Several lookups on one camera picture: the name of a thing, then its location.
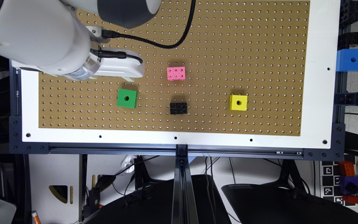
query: green block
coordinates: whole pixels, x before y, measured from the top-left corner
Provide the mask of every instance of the green block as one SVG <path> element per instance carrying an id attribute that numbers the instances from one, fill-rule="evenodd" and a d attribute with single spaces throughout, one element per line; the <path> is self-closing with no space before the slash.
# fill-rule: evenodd
<path id="1" fill-rule="evenodd" d="M 118 89 L 117 106 L 126 108 L 136 107 L 136 94 L 135 90 Z"/>

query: pink block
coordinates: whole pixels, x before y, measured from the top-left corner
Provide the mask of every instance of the pink block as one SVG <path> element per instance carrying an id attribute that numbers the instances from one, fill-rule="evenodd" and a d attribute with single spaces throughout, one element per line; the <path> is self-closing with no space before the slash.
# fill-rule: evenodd
<path id="1" fill-rule="evenodd" d="M 168 81 L 186 80 L 185 72 L 186 72 L 185 67 L 168 67 L 167 68 Z"/>
<path id="2" fill-rule="evenodd" d="M 179 67 L 179 80 L 186 80 L 186 68 Z"/>
<path id="3" fill-rule="evenodd" d="M 171 68 L 171 67 L 167 68 L 167 78 L 168 78 L 168 81 L 174 81 L 175 80 L 173 78 L 173 68 Z"/>

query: pegboard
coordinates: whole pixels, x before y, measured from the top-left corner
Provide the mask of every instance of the pegboard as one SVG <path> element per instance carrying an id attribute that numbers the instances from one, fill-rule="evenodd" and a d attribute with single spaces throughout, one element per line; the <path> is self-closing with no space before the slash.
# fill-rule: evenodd
<path id="1" fill-rule="evenodd" d="M 129 30 L 78 11 L 84 25 L 173 44 L 184 30 L 189 1 L 163 1 L 156 18 Z M 159 49 L 130 39 L 105 47 L 133 50 L 145 75 L 74 82 L 39 74 L 39 127 L 185 131 L 300 136 L 309 1 L 200 1 L 185 42 Z M 185 66 L 186 80 L 167 80 Z M 136 90 L 135 109 L 116 106 L 117 90 Z M 229 110 L 229 96 L 247 95 L 248 110 Z M 169 104 L 187 102 L 188 114 Z"/>

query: yellow block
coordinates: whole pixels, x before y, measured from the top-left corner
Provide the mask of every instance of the yellow block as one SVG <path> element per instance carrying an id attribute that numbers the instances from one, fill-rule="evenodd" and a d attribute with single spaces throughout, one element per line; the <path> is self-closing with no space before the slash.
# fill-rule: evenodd
<path id="1" fill-rule="evenodd" d="M 247 110 L 247 100 L 248 96 L 242 96 L 242 95 L 230 95 L 230 110 L 241 110 L 246 111 Z"/>

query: black stand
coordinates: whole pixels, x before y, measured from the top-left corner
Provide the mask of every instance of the black stand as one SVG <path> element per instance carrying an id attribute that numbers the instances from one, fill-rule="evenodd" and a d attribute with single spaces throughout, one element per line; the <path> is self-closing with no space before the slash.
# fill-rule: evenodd
<path id="1" fill-rule="evenodd" d="M 198 224 L 187 145 L 177 145 L 171 224 Z"/>

